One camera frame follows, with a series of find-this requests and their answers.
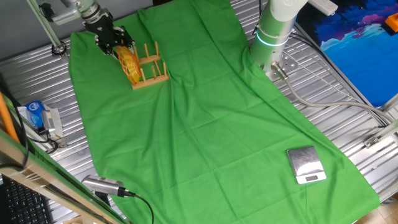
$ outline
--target green cloth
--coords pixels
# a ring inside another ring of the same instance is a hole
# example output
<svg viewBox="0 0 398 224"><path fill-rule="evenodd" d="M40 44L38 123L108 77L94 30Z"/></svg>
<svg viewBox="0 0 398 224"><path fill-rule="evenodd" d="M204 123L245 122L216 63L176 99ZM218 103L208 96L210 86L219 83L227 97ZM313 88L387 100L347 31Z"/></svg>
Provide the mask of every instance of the green cloth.
<svg viewBox="0 0 398 224"><path fill-rule="evenodd" d="M353 223L379 205L254 63L229 1L175 0L116 25L141 57L158 41L170 81L132 90L88 32L72 35L70 75L98 174L148 200L155 223ZM297 183L286 150L304 146L315 146L327 180ZM140 200L113 199L150 223Z"/></svg>

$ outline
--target metal frame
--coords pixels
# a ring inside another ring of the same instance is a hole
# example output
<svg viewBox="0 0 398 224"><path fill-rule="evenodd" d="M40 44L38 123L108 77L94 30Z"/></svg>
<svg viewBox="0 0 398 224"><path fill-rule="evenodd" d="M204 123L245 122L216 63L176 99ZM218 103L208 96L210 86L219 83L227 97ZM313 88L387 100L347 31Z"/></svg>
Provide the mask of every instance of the metal frame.
<svg viewBox="0 0 398 224"><path fill-rule="evenodd" d="M63 48L65 47L61 40L58 38L57 34L55 33L54 29L52 28L49 21L42 15L40 11L39 4L37 4L36 0L26 0L30 8L32 9L33 13L35 14L37 20L39 20L40 24L42 25L45 33L48 35L51 43L54 46L54 50L56 52L62 52ZM66 51L61 54L61 58L68 57Z"/></svg>
<svg viewBox="0 0 398 224"><path fill-rule="evenodd" d="M0 145L0 164L4 161L7 164L20 164L18 161L23 161L25 155L22 146L3 130L0 131ZM122 217L112 214L111 208L105 203L100 205L90 198L44 161L44 158L38 159L29 153L25 170L18 172L13 168L3 168L1 172L95 223L128 223Z"/></svg>

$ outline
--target metal bracket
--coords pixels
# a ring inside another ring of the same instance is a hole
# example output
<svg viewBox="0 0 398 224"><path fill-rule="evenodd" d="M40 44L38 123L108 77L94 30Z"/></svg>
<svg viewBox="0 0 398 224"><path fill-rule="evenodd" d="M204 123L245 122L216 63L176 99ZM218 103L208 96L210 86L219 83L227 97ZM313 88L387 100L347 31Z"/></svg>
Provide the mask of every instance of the metal bracket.
<svg viewBox="0 0 398 224"><path fill-rule="evenodd" d="M381 142L382 140L390 136L398 137L398 134L396 132L398 132L398 120L388 125L387 127L383 128L381 131L379 131L378 133L370 137L368 140L363 142L363 144L367 148L370 148L371 146Z"/></svg>

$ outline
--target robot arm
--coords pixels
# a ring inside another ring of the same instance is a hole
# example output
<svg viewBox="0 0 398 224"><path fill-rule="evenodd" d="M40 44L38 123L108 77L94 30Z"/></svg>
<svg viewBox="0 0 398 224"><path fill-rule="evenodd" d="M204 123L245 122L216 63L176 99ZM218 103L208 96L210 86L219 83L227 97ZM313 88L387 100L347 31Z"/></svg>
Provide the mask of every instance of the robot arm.
<svg viewBox="0 0 398 224"><path fill-rule="evenodd" d="M112 14L106 8L101 8L96 0L61 0L61 2L67 7L61 14L54 14L50 4L40 6L49 22L61 25L81 17L86 29L96 34L95 44L106 55L113 54L113 47L131 48L134 45L134 40L124 26L114 26Z"/></svg>

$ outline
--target cable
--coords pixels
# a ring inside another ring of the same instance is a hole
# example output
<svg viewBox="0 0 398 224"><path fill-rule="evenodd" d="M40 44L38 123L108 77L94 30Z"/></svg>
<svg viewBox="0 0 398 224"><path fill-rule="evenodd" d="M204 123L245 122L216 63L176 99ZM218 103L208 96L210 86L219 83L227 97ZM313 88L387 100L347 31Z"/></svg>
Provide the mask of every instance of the cable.
<svg viewBox="0 0 398 224"><path fill-rule="evenodd" d="M296 33L291 33L291 35L295 35L295 36L291 36L291 38L294 38L294 39L296 39L296 40L302 41L303 43L305 43L305 44L311 46L314 50L316 50L320 55L322 55L322 57L326 60L326 62L328 62L329 65L331 65L331 66L335 69L335 71L336 71L340 76L342 76L341 73L338 71L338 69L337 69L337 68L332 64L332 62L329 60L329 58L327 57L327 55L326 55L323 51L321 51L315 44L313 44L313 43L311 42L310 39L304 37L303 35L296 34Z"/></svg>
<svg viewBox="0 0 398 224"><path fill-rule="evenodd" d="M54 144L54 148L50 152L47 153L48 155L55 152L58 149L58 142L56 142L52 139L50 139L50 142L52 142Z"/></svg>
<svg viewBox="0 0 398 224"><path fill-rule="evenodd" d="M348 94L342 92L341 90L337 89L335 86L333 86L332 84L330 84L329 82L327 82L327 81L324 80L323 78L319 77L317 74L315 74L315 73L312 72L311 70L309 70L309 69L307 69L306 67L304 67L304 66L302 65L302 63L300 63L298 60L296 60L295 58L293 58L293 56L291 56L290 54L288 54L286 51L284 51L284 53L285 53L287 56L289 56L291 59L293 59L299 66L301 66L302 68L306 69L308 72L310 72L312 75L314 75L314 76L317 77L318 79L324 81L326 84L328 84L329 86L331 86L332 88L334 88L334 89L335 89L336 91L338 91L339 93L341 93L341 94L343 94L343 95L345 95L345 96L351 98L352 100L355 100L355 101L359 102L356 98L353 98L352 96L350 96L350 95L348 95Z"/></svg>
<svg viewBox="0 0 398 224"><path fill-rule="evenodd" d="M335 70L335 72L339 75L339 76L341 76L341 77L343 77L343 75L339 72L339 70L335 67L335 65L328 59L328 57L326 56L326 54L322 51L322 50L320 50L319 48L318 48L318 46L316 46L315 44L313 44L312 42L311 42L311 40L309 39L309 38L307 38L307 37L305 37L305 36L303 36L303 35L300 35L300 34L297 34L297 33L291 33L291 35L294 35L294 36L291 36L291 38L293 38L293 39L296 39L296 40L299 40L299 41L301 41L301 42L303 42L304 44L307 44L307 45L309 45L313 50L315 50L315 51L317 51L325 60L326 60L326 62L328 62L328 64L330 65L330 66L332 66L333 67L333 69Z"/></svg>
<svg viewBox="0 0 398 224"><path fill-rule="evenodd" d="M30 138L30 137L28 137L31 141L33 141L33 142L37 142L37 143L48 143L48 142L50 142L50 138L47 138L47 140L46 141L39 141L39 140L36 140L36 139L32 139L32 138Z"/></svg>
<svg viewBox="0 0 398 224"><path fill-rule="evenodd" d="M0 169L4 169L4 168L14 168L19 171L24 170L24 168L22 166L17 165L17 164L1 164Z"/></svg>
<svg viewBox="0 0 398 224"><path fill-rule="evenodd" d="M46 141L39 141L39 140L32 139L32 138L29 138L29 139L31 141L37 142L37 143L48 143L48 142L51 142L52 144L54 144L53 149L51 151L49 151L47 154L51 154L51 153L55 152L58 149L58 142L54 141L53 139L51 139L51 137L49 135L47 135L47 140Z"/></svg>
<svg viewBox="0 0 398 224"><path fill-rule="evenodd" d="M148 203L145 199L143 199L142 197L140 197L140 196L138 196L138 195L135 195L134 197L136 197L136 198L142 200L143 202L145 202L145 204L148 205L149 210L150 210L150 214L152 215L152 224L154 224L154 222L155 222L155 215L154 215L154 211L152 210L152 207L151 207L151 206L149 205L149 203Z"/></svg>
<svg viewBox="0 0 398 224"><path fill-rule="evenodd" d="M262 1L261 0L259 0L259 10L260 10L260 16L261 16L261 14L262 14Z"/></svg>
<svg viewBox="0 0 398 224"><path fill-rule="evenodd" d="M262 14L262 1L259 0L259 21L260 21L261 14ZM256 34L258 25L259 25L259 22L254 26L254 30L251 33L251 35L255 35Z"/></svg>
<svg viewBox="0 0 398 224"><path fill-rule="evenodd" d="M285 80L287 87L290 89L292 94L299 100L299 102L308 105L308 106L313 106L313 107L329 107L329 106L342 106L342 105L348 105L348 106L359 106L368 110L371 110L375 113L377 113L380 116L385 117L388 121L393 123L395 120L392 119L389 115L387 115L385 112L382 112L381 110L378 110L372 106L365 105L363 103L357 103L357 102L335 102L335 103L311 103L308 101L305 101L303 98L301 98L296 91L293 89L292 84L290 83L289 79Z"/></svg>
<svg viewBox="0 0 398 224"><path fill-rule="evenodd" d="M25 158L24 158L24 161L23 161L23 163L22 163L22 166L23 166L23 168L25 169L25 166L26 166L26 164L27 164L27 160L28 160L28 158L29 158L29 141L27 140L25 125L24 125L24 122L23 122L23 120L22 120L22 116L19 114L18 108L17 108L16 104L14 103L14 101L12 101L12 104L13 104L13 106L14 106L14 108L15 108L15 112L17 113L17 117L18 117L18 120L19 120L19 124L20 124L21 129L22 129L21 138L24 139L23 142L24 142L24 146L25 146Z"/></svg>
<svg viewBox="0 0 398 224"><path fill-rule="evenodd" d="M136 195L135 193L132 193L132 192L130 192L130 191L128 191L128 190L125 191L124 194L125 194L125 196L136 197L136 198L138 198L138 199L141 199L143 202L145 202L145 204L147 204L148 207L149 207L150 214L152 215L152 224L154 224L154 221L155 221L154 211L152 210L152 207L149 205L149 203L147 202L147 200L143 199L142 197L140 197L140 196Z"/></svg>

